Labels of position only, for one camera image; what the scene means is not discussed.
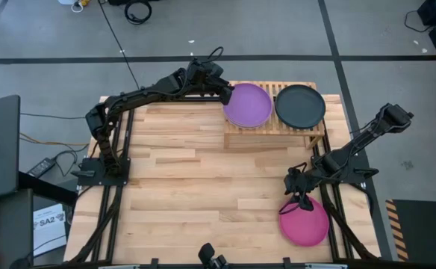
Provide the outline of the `black hazard-striped mat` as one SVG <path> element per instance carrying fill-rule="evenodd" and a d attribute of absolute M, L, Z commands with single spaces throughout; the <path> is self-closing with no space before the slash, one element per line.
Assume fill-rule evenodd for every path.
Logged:
<path fill-rule="evenodd" d="M 385 202 L 398 260 L 436 264 L 436 202 Z"/>

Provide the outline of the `dark grey plate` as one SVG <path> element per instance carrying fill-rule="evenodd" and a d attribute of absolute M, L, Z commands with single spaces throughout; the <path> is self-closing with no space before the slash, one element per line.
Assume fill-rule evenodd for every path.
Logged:
<path fill-rule="evenodd" d="M 312 129 L 326 113 L 324 98 L 313 88 L 294 84 L 282 89 L 275 98 L 275 113 L 294 129 Z"/>

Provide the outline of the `wooden slatted shelf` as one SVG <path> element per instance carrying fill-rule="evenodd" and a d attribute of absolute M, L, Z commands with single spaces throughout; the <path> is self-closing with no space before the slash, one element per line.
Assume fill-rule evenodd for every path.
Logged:
<path fill-rule="evenodd" d="M 310 129 L 294 129 L 285 125 L 272 109 L 270 118 L 261 126 L 256 128 L 242 128 L 234 125 L 225 117 L 223 147 L 229 148 L 277 148 L 291 146 L 302 146 L 312 149 L 325 136 L 324 120 L 321 120 L 315 127 Z"/>

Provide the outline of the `black power adapter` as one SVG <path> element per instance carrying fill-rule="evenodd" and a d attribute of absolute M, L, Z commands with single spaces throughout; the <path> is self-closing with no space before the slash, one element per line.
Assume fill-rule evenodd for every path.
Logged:
<path fill-rule="evenodd" d="M 40 161 L 38 164 L 36 164 L 34 167 L 32 167 L 27 174 L 29 176 L 33 176 L 35 178 L 40 178 L 45 173 L 50 171 L 50 169 L 53 168 L 53 166 L 56 165 L 56 160 L 54 158 L 44 158 L 42 161 Z"/>

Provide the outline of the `black rounded device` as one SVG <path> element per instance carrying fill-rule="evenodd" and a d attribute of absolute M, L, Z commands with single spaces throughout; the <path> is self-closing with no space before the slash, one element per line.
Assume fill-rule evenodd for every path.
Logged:
<path fill-rule="evenodd" d="M 215 249 L 210 243 L 201 247 L 198 257 L 204 269 L 229 269 L 229 263 L 224 255 L 215 256 Z"/>

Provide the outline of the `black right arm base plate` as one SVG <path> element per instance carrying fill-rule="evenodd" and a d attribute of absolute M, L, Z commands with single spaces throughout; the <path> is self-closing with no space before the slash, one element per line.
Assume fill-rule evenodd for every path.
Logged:
<path fill-rule="evenodd" d="M 311 175 L 322 183 L 358 184 L 379 173 L 376 168 L 359 168 L 355 157 L 336 157 L 331 153 L 312 160 Z"/>

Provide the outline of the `white printed paper sheet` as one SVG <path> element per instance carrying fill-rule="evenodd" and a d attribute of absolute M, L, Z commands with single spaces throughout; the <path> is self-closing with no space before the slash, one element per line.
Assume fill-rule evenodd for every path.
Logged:
<path fill-rule="evenodd" d="M 33 214 L 33 257 L 66 245 L 66 212 L 61 204 L 37 210 Z"/>

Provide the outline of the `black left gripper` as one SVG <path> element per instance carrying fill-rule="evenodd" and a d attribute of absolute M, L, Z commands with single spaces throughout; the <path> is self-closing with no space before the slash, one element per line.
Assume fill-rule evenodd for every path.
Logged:
<path fill-rule="evenodd" d="M 211 62 L 194 60 L 187 67 L 186 94 L 219 94 L 219 101 L 228 105 L 234 90 L 229 81 L 221 78 L 223 68 Z"/>

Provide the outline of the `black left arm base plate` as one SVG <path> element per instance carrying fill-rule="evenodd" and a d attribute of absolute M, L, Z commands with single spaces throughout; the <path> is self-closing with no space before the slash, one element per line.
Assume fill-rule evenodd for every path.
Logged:
<path fill-rule="evenodd" d="M 80 170 L 71 174 L 78 178 L 78 185 L 82 186 L 123 186 L 128 184 L 131 159 L 120 160 L 120 170 L 115 173 L 106 168 L 101 158 L 85 158 Z"/>

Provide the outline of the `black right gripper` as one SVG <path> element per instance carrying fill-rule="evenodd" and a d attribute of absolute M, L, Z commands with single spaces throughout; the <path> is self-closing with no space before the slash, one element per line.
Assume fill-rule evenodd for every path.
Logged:
<path fill-rule="evenodd" d="M 314 206 L 307 194 L 317 186 L 317 177 L 314 175 L 315 170 L 302 172 L 298 167 L 290 167 L 287 175 L 284 177 L 284 194 L 295 194 L 298 206 L 302 210 L 313 211 Z"/>

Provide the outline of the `purple plate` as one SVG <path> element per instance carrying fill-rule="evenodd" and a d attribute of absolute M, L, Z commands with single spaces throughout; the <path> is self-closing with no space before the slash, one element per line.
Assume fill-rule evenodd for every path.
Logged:
<path fill-rule="evenodd" d="M 273 102 L 270 95 L 255 84 L 234 86 L 230 101 L 223 106 L 225 117 L 240 127 L 262 126 L 270 118 Z"/>

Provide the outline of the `black desk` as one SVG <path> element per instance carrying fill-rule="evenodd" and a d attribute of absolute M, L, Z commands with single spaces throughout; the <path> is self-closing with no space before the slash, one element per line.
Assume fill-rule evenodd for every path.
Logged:
<path fill-rule="evenodd" d="M 0 197 L 0 269 L 28 269 L 33 264 L 33 211 L 30 190 Z"/>

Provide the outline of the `magenta plate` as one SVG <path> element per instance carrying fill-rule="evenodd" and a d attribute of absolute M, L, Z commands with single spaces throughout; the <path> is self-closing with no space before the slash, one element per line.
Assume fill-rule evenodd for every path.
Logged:
<path fill-rule="evenodd" d="M 286 202 L 278 212 L 278 224 L 281 233 L 293 244 L 313 247 L 327 236 L 329 220 L 323 206 L 310 197 L 314 210 L 302 210 L 296 196 Z"/>

